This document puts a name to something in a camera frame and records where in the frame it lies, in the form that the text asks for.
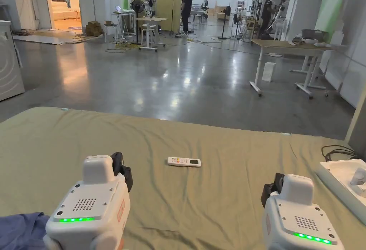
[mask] remote control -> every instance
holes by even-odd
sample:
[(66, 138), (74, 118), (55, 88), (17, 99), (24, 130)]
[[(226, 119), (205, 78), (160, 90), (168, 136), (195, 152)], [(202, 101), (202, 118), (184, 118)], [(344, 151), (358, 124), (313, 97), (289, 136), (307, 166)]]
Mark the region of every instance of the remote control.
[(169, 157), (168, 164), (174, 166), (201, 167), (201, 160), (187, 159), (184, 157)]

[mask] man in black shirt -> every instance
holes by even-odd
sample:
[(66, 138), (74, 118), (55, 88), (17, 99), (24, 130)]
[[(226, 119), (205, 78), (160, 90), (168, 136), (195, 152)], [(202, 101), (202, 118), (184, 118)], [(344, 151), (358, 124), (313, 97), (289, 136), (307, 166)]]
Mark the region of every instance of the man in black shirt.
[(269, 1), (273, 1), (273, 0), (266, 0), (264, 3), (263, 12), (262, 12), (262, 26), (259, 31), (259, 35), (261, 33), (263, 33), (269, 27), (269, 22), (271, 21), (272, 14), (274, 14), (277, 10), (277, 9), (272, 9), (272, 4), (268, 4)]
[(191, 14), (192, 1), (193, 0), (182, 0), (181, 14), (183, 22), (183, 31), (185, 35), (188, 34), (188, 18), (189, 15)]

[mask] person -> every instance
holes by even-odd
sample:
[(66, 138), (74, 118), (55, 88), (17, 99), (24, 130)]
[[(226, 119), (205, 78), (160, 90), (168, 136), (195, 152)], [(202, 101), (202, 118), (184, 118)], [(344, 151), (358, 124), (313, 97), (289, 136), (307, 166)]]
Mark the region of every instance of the person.
[(272, 5), (268, 4), (270, 1), (273, 0), (266, 0), (264, 3), (262, 12), (262, 26), (260, 28), (259, 35), (261, 35), (268, 28), (272, 15), (277, 11), (277, 8), (272, 9)]
[(145, 0), (145, 10), (150, 11), (151, 15), (154, 15), (153, 6), (154, 0)]
[(183, 22), (183, 32), (185, 35), (188, 35), (188, 18), (191, 14), (192, 1), (193, 0), (182, 0), (181, 15)]

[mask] doorway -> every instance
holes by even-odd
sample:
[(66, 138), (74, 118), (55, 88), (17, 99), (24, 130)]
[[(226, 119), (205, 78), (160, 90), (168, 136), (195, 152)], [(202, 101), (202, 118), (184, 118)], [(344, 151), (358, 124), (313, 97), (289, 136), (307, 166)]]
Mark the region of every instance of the doorway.
[(82, 33), (79, 0), (52, 0), (51, 11), (56, 29)]

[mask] white box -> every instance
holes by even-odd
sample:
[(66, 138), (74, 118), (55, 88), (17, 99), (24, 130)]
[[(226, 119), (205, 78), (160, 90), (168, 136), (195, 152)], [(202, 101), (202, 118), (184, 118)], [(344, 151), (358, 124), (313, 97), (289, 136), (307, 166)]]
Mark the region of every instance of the white box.
[(350, 181), (358, 168), (366, 169), (363, 160), (321, 162), (316, 170), (323, 183), (366, 225), (366, 198), (355, 193)]
[(262, 80), (268, 81), (269, 83), (272, 81), (272, 74), (276, 69), (276, 64), (274, 62), (266, 62), (264, 65)]

